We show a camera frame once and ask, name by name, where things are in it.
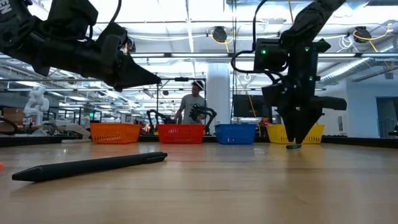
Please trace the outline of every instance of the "red basket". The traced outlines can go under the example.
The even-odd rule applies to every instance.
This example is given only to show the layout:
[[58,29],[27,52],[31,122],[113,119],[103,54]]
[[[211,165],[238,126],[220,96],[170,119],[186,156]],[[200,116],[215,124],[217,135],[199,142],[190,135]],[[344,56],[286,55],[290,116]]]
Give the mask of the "red basket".
[[204,124],[160,124],[157,128],[161,143],[200,144]]
[[138,141],[141,126],[127,123],[90,123],[91,138],[97,144],[128,144]]

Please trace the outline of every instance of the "yellow basket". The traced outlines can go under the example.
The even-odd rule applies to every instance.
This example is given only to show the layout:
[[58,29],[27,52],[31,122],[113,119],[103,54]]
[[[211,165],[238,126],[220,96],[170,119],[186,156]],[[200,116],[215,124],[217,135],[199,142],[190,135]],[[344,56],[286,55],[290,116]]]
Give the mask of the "yellow basket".
[[[316,124],[312,127],[310,132],[305,137],[303,144],[320,144],[323,135],[323,128],[325,125]],[[286,136],[285,126],[283,124],[274,124],[267,126],[269,140],[277,144],[295,144],[289,142]]]

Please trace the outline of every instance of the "computer monitor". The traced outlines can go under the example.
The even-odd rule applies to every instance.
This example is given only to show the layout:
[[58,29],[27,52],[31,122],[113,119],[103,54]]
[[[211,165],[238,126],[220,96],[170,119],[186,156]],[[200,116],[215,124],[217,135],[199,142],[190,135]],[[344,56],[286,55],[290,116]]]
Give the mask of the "computer monitor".
[[272,108],[270,106],[266,106],[262,95],[233,95],[234,117],[254,118],[249,96],[257,118],[272,117]]

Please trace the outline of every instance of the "blue basket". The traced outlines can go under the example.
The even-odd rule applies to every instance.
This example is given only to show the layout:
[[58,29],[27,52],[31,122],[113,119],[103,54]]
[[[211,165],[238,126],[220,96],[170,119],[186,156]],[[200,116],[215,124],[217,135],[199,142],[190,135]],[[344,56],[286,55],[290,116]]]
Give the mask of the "blue basket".
[[255,124],[218,124],[216,137],[220,144],[253,144]]

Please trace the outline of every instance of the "gray t-shirt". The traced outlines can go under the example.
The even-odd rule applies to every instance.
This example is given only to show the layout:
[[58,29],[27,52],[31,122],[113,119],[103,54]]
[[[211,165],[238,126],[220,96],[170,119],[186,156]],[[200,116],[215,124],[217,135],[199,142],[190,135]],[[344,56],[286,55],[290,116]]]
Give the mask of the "gray t-shirt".
[[201,124],[201,122],[194,121],[189,117],[192,106],[195,104],[205,106],[205,99],[201,96],[193,96],[192,94],[185,95],[182,98],[180,110],[184,110],[183,124]]

